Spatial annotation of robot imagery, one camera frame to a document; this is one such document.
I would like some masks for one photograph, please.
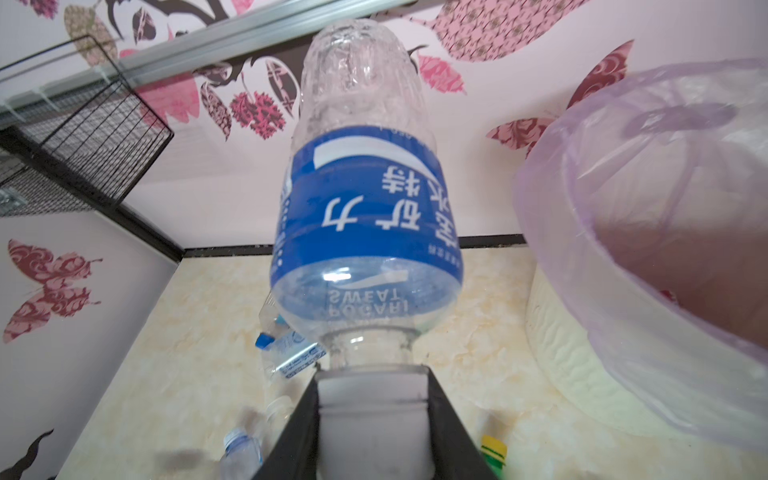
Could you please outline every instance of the aluminum rail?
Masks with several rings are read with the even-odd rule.
[[[408,2],[409,0],[286,0],[139,51],[116,63],[131,87],[136,88],[314,33],[337,20],[371,15]],[[12,98],[0,98],[0,101],[4,102],[0,104],[0,117],[12,113],[7,107],[16,110],[105,78],[113,78],[116,74],[111,66],[99,65],[44,85],[35,91]]]

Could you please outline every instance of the black baseboard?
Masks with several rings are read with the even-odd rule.
[[[481,235],[479,237],[459,237],[461,248],[495,248],[525,245],[525,238],[514,235]],[[205,257],[241,257],[245,255],[272,255],[272,245],[236,245],[232,247],[187,248],[184,258]]]

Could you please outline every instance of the yellow bottle cap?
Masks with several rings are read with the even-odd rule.
[[[501,440],[495,439],[490,435],[483,435],[481,448],[486,454],[496,458],[501,463],[505,463],[507,458],[507,445]]]

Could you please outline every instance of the white wall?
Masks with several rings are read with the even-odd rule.
[[[8,255],[8,242],[76,252],[91,275],[73,282],[90,301],[69,317],[0,342],[0,472],[27,453],[43,432],[25,479],[58,473],[93,409],[173,275],[176,264],[93,212],[0,218],[0,328],[42,285]]]
[[[60,11],[79,1],[61,0]],[[205,0],[190,2],[206,5]],[[233,11],[233,0],[222,4]],[[422,0],[408,15],[432,20],[441,7],[439,0]],[[61,15],[39,18],[16,0],[0,8],[0,63],[31,53],[31,45],[42,48],[43,38],[49,45],[68,38]],[[128,30],[139,8],[157,24],[152,41],[136,42]],[[103,2],[96,11],[106,21]],[[169,32],[202,27],[191,15],[163,16],[141,0],[122,2],[115,14],[127,30],[119,51],[150,47],[166,41]],[[765,0],[589,0],[529,45],[492,61],[452,58],[424,25],[402,18],[386,25],[406,48],[427,45],[418,54],[447,61],[463,78],[466,94],[441,93],[426,83],[424,92],[457,231],[470,236],[520,233],[511,188],[525,149],[512,151],[487,138],[489,131],[518,119],[561,115],[590,70],[626,41],[634,40],[630,73],[675,62],[768,57],[766,18]],[[301,59],[290,65],[297,78],[300,65]],[[246,90],[274,97],[263,59],[254,65],[248,61],[243,72],[243,79],[216,88],[225,105]],[[195,97],[205,81],[189,77],[165,92],[186,105],[178,118],[168,116],[177,135],[126,203],[182,247],[272,243],[296,117],[282,109],[285,128],[266,140],[234,121],[225,139]]]

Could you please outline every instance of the bottle cap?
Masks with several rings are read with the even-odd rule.
[[[502,465],[506,465],[507,445],[501,440],[495,439],[490,435],[483,435],[480,449],[486,455],[500,461]]]
[[[264,350],[268,346],[272,345],[274,341],[275,337],[262,332],[259,334],[258,338],[256,338],[256,348]]]
[[[245,433],[245,430],[241,428],[233,429],[232,432],[227,433],[227,436],[224,437],[224,449],[228,449],[230,445],[232,445],[235,440],[238,440],[242,437],[248,437],[248,434]]]

